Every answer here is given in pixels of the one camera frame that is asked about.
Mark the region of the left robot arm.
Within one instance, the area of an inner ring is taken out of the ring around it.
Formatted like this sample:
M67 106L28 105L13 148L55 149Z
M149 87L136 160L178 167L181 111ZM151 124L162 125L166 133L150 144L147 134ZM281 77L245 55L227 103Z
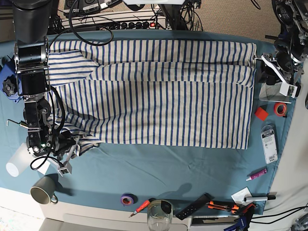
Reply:
M275 54L264 53L259 82L276 86L278 92L266 96L267 101L287 102L296 98L304 74L303 63L308 58L308 2L306 0L273 0L274 14L281 24L281 32L273 38Z

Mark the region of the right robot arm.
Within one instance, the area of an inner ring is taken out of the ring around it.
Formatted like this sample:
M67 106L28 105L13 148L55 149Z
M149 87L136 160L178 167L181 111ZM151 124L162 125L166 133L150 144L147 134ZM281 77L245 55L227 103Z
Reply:
M64 175L72 172L69 161L79 153L80 136L61 131L64 105L50 83L47 33L51 7L50 0L13 1L16 87L25 103L28 149L36 160L50 159L59 174Z

